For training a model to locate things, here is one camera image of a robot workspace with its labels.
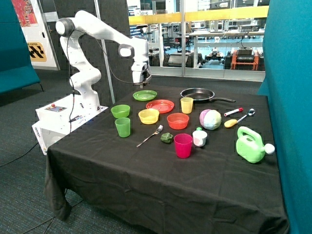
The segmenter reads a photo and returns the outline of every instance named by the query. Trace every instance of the yellow cup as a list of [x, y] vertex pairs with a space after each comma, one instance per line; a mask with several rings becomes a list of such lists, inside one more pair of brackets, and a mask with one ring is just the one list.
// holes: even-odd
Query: yellow cup
[[185, 114], [191, 113], [193, 108], [193, 98], [191, 97], [181, 98], [181, 108], [183, 113]]

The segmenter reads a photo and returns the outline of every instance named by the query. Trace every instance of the spoon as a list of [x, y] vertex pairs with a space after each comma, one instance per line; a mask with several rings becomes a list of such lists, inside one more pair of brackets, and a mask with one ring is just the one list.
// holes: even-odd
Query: spoon
[[155, 131], [153, 134], [151, 134], [148, 138], [146, 138], [141, 144], [143, 144], [144, 142], [146, 142], [146, 141], [147, 141], [149, 138], [151, 138], [152, 136], [154, 136], [154, 135], [156, 135], [156, 134], [159, 134], [159, 133], [162, 131], [163, 127], [164, 127], [164, 126], [160, 125], [160, 126], [156, 129], [156, 131]]
[[231, 128], [232, 126], [234, 126], [235, 124], [239, 123], [240, 121], [242, 121], [244, 118], [246, 118], [246, 116], [253, 116], [255, 114], [255, 110], [254, 109], [250, 109], [246, 115], [244, 115], [242, 118], [240, 118], [239, 120], [236, 119], [230, 119], [228, 121], [226, 121], [224, 123], [224, 126], [226, 128]]

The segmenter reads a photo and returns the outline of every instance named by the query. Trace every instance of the green cup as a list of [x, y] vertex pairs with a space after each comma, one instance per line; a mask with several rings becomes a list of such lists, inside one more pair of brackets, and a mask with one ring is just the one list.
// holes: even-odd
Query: green cup
[[123, 117], [115, 120], [115, 125], [120, 137], [130, 136], [130, 119]]

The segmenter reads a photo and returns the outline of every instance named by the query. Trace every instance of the green plate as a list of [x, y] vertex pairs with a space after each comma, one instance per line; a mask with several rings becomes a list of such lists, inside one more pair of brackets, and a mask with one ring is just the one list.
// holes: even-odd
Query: green plate
[[153, 90], [141, 90], [133, 94], [133, 98], [138, 101], [149, 101], [156, 98], [157, 93]]

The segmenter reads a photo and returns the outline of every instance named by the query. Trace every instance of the green toy pepper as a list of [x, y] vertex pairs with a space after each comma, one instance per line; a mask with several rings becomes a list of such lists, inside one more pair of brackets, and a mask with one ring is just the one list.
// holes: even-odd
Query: green toy pepper
[[174, 136], [170, 133], [164, 133], [161, 135], [160, 140], [166, 144], [171, 144], [174, 140]]

